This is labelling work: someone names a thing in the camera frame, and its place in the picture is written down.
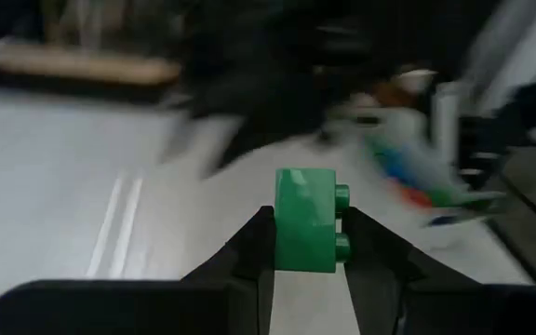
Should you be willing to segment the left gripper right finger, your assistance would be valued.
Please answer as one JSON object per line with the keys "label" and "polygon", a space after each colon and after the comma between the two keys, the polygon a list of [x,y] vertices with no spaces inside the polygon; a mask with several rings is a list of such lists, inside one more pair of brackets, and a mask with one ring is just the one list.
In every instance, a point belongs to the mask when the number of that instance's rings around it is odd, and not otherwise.
{"label": "left gripper right finger", "polygon": [[343,213],[344,264],[362,334],[474,334],[477,282],[414,247],[357,208]]}

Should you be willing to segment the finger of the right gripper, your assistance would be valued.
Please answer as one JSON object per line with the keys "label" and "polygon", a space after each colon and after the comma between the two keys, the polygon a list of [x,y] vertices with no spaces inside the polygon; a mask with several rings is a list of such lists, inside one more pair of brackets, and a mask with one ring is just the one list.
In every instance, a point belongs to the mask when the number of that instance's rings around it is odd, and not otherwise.
{"label": "finger of the right gripper", "polygon": [[261,123],[248,118],[238,126],[228,138],[218,155],[210,160],[203,172],[203,179],[209,179],[222,172],[238,158],[258,149],[261,144]]}

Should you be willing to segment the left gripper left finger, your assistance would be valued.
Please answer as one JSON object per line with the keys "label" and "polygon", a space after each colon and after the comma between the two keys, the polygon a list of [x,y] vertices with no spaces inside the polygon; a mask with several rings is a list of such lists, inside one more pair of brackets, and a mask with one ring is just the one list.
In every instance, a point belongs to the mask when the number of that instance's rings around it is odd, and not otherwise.
{"label": "left gripper left finger", "polygon": [[255,323],[255,334],[268,335],[275,289],[275,236],[275,210],[262,206],[214,255],[181,280],[248,288],[251,305],[236,311]]}

